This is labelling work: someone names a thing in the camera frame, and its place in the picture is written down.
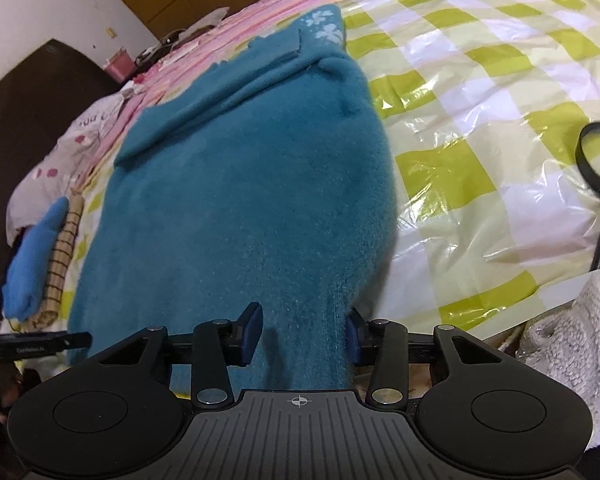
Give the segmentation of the grey cushion on nightstand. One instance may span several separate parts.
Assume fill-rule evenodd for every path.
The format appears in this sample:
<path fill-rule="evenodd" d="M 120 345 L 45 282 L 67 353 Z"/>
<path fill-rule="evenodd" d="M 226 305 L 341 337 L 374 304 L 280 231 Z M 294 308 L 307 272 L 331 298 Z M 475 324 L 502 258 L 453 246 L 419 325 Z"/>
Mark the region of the grey cushion on nightstand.
<path fill-rule="evenodd" d="M 222 8 L 217 8 L 213 10 L 200 20 L 196 21 L 193 25 L 190 25 L 186 29 L 183 29 L 180 32 L 180 35 L 190 36 L 193 35 L 195 32 L 198 32 L 198 30 L 205 29 L 206 27 L 218 26 L 224 20 L 224 18 L 226 18 L 229 10 L 230 8 L 228 6 L 222 6 Z"/>

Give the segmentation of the beige brown checked folded cloth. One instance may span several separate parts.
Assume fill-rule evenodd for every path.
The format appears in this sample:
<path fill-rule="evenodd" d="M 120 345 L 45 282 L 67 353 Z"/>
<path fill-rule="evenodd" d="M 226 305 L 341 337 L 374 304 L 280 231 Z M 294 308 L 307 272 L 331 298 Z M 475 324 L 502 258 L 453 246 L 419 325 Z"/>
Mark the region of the beige brown checked folded cloth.
<path fill-rule="evenodd" d="M 42 332 L 58 327 L 58 322 L 66 318 L 62 314 L 62 300 L 68 269 L 76 249 L 80 220 L 84 209 L 84 198 L 81 194 L 69 197 L 68 211 L 64 225 L 50 253 L 45 286 L 40 307 L 34 315 L 23 323 L 26 332 Z"/>

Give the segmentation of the pink striped bedspread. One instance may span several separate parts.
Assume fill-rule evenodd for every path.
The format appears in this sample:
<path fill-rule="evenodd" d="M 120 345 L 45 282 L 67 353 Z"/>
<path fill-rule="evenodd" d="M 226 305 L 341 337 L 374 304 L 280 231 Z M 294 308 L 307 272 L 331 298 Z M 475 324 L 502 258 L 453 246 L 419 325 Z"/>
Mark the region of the pink striped bedspread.
<path fill-rule="evenodd" d="M 72 187 L 73 191 L 82 191 L 98 167 L 102 166 L 106 156 L 122 142 L 144 108 L 175 98 L 210 65 L 227 60 L 253 37 L 274 32 L 276 27 L 289 23 L 292 18 L 316 6 L 340 1 L 342 0 L 260 0 L 224 18 L 218 26 L 192 40 L 199 42 L 198 48 L 186 58 L 181 58 L 162 70 L 158 62 L 148 73 L 136 77 L 130 89 L 136 90 L 137 95 L 125 104 L 111 136 L 88 163 L 86 171 Z"/>

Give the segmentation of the grey pillow with pink dots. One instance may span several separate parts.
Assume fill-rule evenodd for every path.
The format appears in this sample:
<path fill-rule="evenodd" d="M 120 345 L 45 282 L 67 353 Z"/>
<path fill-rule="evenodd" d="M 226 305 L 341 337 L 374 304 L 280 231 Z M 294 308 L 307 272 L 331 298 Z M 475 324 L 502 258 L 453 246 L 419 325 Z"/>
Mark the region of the grey pillow with pink dots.
<path fill-rule="evenodd" d="M 126 89 L 94 102 L 70 124 L 42 162 L 20 181 L 6 208 L 9 246 L 22 230 L 39 222 L 47 209 L 76 185 L 87 164 L 111 136 L 125 103 L 136 95 L 136 90 Z"/>

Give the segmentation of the teal fuzzy flower sweater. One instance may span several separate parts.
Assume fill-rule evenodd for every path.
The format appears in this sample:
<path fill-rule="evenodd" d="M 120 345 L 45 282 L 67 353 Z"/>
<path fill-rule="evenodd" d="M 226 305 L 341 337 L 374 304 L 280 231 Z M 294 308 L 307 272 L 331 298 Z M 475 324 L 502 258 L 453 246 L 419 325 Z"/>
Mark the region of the teal fuzzy flower sweater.
<path fill-rule="evenodd" d="M 102 351 L 257 302 L 235 389 L 339 389 L 346 318 L 396 237 L 388 140 L 336 6 L 145 108 L 114 159 L 69 330 Z"/>

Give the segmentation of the white paper box on bed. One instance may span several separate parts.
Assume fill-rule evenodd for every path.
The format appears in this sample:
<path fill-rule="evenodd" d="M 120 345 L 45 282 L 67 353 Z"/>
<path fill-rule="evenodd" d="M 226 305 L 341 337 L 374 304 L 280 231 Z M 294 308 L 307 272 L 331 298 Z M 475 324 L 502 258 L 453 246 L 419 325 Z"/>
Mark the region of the white paper box on bed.
<path fill-rule="evenodd" d="M 163 67 L 178 62 L 181 58 L 186 58 L 186 56 L 189 55 L 190 52 L 195 51 L 198 48 L 198 44 L 198 41 L 189 41 L 187 44 L 181 44 L 178 49 L 174 50 L 173 52 L 170 52 L 168 55 L 166 55 L 159 61 L 158 66 L 160 70 L 162 70 Z"/>

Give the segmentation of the pink plastic basket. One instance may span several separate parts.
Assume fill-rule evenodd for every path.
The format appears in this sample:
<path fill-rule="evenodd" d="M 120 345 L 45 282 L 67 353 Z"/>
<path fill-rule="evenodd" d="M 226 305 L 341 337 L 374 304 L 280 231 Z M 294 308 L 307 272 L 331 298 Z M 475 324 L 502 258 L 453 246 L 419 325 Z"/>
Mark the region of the pink plastic basket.
<path fill-rule="evenodd" d="M 108 58 L 102 69 L 115 81 L 122 82 L 135 72 L 136 65 L 128 51 L 121 48 L 111 58 Z"/>

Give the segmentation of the bright blue folded knitwear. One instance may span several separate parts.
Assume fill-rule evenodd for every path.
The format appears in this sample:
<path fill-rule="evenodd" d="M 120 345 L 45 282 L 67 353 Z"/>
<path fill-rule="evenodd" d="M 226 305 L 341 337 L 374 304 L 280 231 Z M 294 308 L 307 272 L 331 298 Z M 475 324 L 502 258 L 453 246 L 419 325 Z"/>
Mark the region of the bright blue folded knitwear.
<path fill-rule="evenodd" d="M 34 315 L 42 301 L 50 255 L 65 223 L 69 200 L 58 198 L 45 216 L 23 237 L 3 285 L 5 318 L 19 322 Z"/>

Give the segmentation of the green white checked plastic sheet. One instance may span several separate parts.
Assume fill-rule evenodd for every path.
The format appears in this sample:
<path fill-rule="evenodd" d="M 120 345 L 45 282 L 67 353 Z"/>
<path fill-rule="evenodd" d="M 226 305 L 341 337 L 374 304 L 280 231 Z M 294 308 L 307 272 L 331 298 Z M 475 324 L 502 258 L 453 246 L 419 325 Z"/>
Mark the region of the green white checked plastic sheet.
<path fill-rule="evenodd" d="M 574 161 L 580 130 L 600 122 L 600 0 L 321 6 L 340 10 L 392 158 L 396 237 L 358 300 L 410 330 L 480 336 L 539 314 L 539 290 L 585 274 L 600 232 L 600 200 Z M 62 300 L 71 333 L 124 139 L 86 189 Z"/>

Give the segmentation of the dark wooden headboard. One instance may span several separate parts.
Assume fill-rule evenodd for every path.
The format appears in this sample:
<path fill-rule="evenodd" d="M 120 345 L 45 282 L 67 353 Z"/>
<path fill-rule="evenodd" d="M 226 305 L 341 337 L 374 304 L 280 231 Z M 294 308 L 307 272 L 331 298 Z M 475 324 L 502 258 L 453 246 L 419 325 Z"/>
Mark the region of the dark wooden headboard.
<path fill-rule="evenodd" d="M 118 89 L 86 55 L 56 39 L 0 80 L 0 290 L 12 258 L 5 229 L 9 197 L 73 119 Z"/>

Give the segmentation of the white fluffy towel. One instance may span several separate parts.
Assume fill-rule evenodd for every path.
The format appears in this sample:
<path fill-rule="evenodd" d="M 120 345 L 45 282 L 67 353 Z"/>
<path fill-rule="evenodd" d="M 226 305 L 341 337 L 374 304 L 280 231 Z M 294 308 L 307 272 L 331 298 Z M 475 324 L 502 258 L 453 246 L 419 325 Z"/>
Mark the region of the white fluffy towel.
<path fill-rule="evenodd" d="M 593 417 L 588 448 L 600 446 L 600 276 L 570 306 L 529 322 L 516 359 L 577 393 Z"/>

